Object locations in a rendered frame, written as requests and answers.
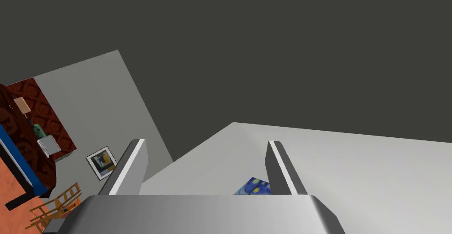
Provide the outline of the wooden chair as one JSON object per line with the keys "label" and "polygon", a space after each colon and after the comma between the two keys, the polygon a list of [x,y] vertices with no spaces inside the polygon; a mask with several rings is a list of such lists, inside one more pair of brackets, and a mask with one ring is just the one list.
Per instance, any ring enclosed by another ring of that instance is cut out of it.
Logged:
{"label": "wooden chair", "polygon": [[79,184],[76,182],[53,200],[32,208],[30,212],[34,215],[34,218],[30,220],[25,230],[36,228],[42,234],[51,220],[66,218],[70,212],[81,204],[81,195]]}

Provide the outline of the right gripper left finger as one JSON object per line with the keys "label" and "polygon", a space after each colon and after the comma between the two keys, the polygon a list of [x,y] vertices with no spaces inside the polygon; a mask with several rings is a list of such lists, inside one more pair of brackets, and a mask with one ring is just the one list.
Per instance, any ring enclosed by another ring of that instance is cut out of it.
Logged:
{"label": "right gripper left finger", "polygon": [[147,166],[148,153],[145,139],[133,139],[98,194],[138,195]]}

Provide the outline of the blue and yellow wall picture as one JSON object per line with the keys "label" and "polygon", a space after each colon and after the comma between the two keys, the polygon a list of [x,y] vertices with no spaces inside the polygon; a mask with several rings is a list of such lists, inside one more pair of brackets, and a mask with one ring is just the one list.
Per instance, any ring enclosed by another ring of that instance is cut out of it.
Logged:
{"label": "blue and yellow wall picture", "polygon": [[250,178],[237,190],[235,195],[269,195],[271,194],[270,184],[266,181]]}

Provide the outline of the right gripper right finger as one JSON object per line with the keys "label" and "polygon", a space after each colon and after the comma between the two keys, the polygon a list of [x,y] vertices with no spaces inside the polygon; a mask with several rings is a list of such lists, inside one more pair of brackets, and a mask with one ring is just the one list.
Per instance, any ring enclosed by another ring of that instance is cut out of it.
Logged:
{"label": "right gripper right finger", "polygon": [[306,189],[280,141],[268,141],[265,167],[272,195],[307,195]]}

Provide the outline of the white framed wall picture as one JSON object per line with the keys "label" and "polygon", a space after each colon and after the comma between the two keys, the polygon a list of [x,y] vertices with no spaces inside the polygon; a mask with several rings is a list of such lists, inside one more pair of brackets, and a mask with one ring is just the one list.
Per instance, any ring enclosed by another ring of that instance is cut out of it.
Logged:
{"label": "white framed wall picture", "polygon": [[108,177],[115,169],[117,162],[106,146],[86,157],[98,180]]}

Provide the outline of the bed with dark red cover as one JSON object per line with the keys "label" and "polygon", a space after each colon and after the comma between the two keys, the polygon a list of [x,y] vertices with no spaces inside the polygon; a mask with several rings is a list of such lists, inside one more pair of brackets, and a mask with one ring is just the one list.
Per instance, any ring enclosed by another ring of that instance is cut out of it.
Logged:
{"label": "bed with dark red cover", "polygon": [[56,163],[45,155],[31,123],[1,83],[0,159],[24,190],[5,204],[9,211],[35,197],[50,198],[57,185]]}

